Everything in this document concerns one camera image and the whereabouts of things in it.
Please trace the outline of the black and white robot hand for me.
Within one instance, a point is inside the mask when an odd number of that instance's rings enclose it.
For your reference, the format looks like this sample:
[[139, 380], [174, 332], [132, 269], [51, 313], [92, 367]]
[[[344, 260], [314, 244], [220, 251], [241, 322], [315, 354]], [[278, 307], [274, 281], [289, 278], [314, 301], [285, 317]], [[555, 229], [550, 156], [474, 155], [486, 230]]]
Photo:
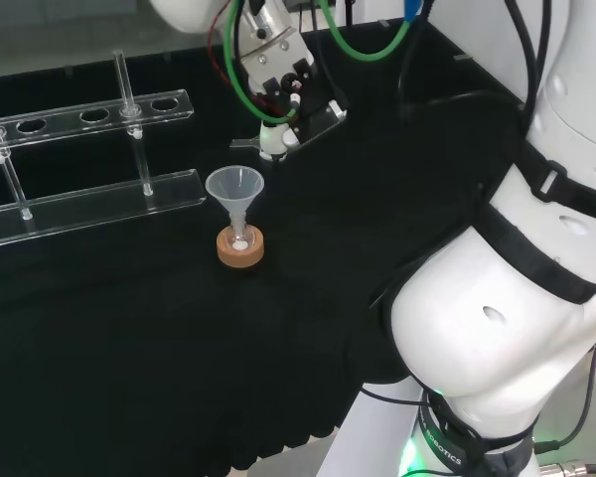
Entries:
[[251, 139], [234, 139], [232, 148], [254, 148], [269, 162], [282, 162], [287, 154], [315, 140], [342, 123], [348, 114], [349, 101], [335, 83], [326, 63], [320, 35], [308, 36], [315, 58], [302, 59], [291, 67], [282, 80], [265, 84], [267, 98], [274, 105], [289, 99], [290, 93], [300, 96], [296, 115], [285, 124], [262, 122], [259, 134]]

